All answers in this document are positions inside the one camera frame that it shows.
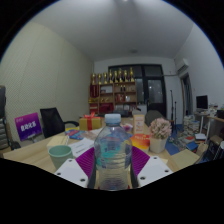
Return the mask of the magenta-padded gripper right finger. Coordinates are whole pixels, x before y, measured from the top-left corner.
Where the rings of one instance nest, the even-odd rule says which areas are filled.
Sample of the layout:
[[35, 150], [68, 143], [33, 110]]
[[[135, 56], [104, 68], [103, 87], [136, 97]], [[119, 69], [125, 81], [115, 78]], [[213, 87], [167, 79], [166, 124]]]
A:
[[133, 188], [143, 187], [170, 174], [171, 169], [158, 156], [149, 156], [132, 147], [130, 176]]

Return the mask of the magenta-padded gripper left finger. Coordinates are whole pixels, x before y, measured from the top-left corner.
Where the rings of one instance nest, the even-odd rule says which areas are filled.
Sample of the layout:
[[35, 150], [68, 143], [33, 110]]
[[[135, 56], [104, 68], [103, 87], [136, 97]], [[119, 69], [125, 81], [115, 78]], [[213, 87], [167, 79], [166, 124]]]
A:
[[93, 189], [96, 182], [94, 148], [88, 149], [76, 159], [67, 159], [55, 175], [78, 186]]

